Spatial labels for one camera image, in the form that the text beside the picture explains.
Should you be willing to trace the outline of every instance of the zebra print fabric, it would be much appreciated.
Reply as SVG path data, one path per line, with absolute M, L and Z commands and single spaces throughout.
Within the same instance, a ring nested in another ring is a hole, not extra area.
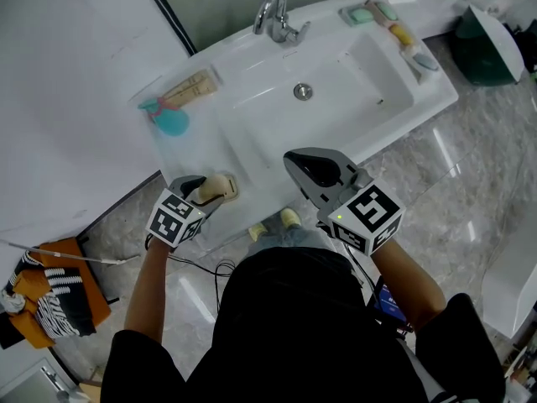
M 60 300 L 54 292 L 48 292 L 37 300 L 38 309 L 35 319 L 43 328 L 44 332 L 52 339 L 62 338 L 80 332 L 74 328 L 60 305 Z
M 87 336 L 94 333 L 91 309 L 79 270 L 57 267 L 45 269 L 44 275 L 49 281 L 52 293 L 59 301 L 64 316 L 68 318 L 76 334 Z

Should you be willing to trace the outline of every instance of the green trash bin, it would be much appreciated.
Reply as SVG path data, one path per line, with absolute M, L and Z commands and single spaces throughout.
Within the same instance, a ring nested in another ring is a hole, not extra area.
M 470 6 L 450 41 L 453 60 L 474 85 L 498 86 L 520 81 L 524 61 L 507 29 Z

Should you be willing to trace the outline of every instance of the wire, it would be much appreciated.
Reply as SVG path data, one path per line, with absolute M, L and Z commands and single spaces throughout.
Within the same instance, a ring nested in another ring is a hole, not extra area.
M 362 265 L 360 263 L 358 263 L 358 260 L 356 258 L 354 258 L 354 255 L 352 255 L 352 252 L 351 252 L 351 249 L 349 248 L 349 245 L 347 243 L 344 243 L 343 246 L 345 247 L 345 250 L 347 251 L 347 254 L 349 254 L 349 256 L 351 257 L 352 261 L 354 261 L 354 264 L 360 269 L 360 271 L 363 274 L 363 277 L 366 279 L 366 281 L 368 282 L 369 286 L 371 287 L 371 292 L 373 293 L 373 298 L 377 302 L 378 309 L 380 309 L 380 311 L 383 311 L 383 307 L 380 304 L 380 300 L 377 298 L 377 293 L 375 292 L 375 283 L 369 277 L 369 275 L 366 273 L 366 271 L 363 269 Z
M 203 270 L 206 273 L 209 273 L 215 277 L 216 313 L 220 313 L 220 292 L 218 290 L 218 278 L 229 278 L 232 275 L 233 271 L 235 270 L 235 267 L 236 267 L 235 263 L 233 263 L 233 261 L 231 261 L 230 259 L 223 259 L 216 265 L 215 271 L 213 272 L 212 270 L 209 270 L 206 267 L 203 267 L 202 265 L 195 263 L 191 259 L 184 259 L 182 257 L 178 257 L 172 254 L 168 255 L 168 258 L 174 261 L 177 261 L 179 263 L 193 265 L 197 267 L 198 269 Z M 229 273 L 218 273 L 218 270 L 221 267 L 227 267 L 230 270 Z

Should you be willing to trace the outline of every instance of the faucet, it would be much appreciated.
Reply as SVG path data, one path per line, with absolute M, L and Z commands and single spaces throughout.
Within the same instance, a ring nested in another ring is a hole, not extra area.
M 262 34 L 265 25 L 272 20 L 272 25 L 269 26 L 272 40 L 277 43 L 287 41 L 296 46 L 304 39 L 311 22 L 308 21 L 297 31 L 287 24 L 288 19 L 287 0 L 263 0 L 253 21 L 253 32 Z

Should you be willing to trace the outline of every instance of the yellow shoe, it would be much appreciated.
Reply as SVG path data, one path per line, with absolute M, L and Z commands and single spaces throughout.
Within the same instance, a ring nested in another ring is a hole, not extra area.
M 257 223 L 254 226 L 250 227 L 248 229 L 248 232 L 250 233 L 250 237 L 254 242 L 257 242 L 259 239 L 259 236 L 261 236 L 263 233 L 268 233 L 269 231 L 262 223 Z
M 279 217 L 282 219 L 285 229 L 291 227 L 292 225 L 302 225 L 299 214 L 290 207 L 286 207 L 283 211 L 281 211 L 279 213 Z

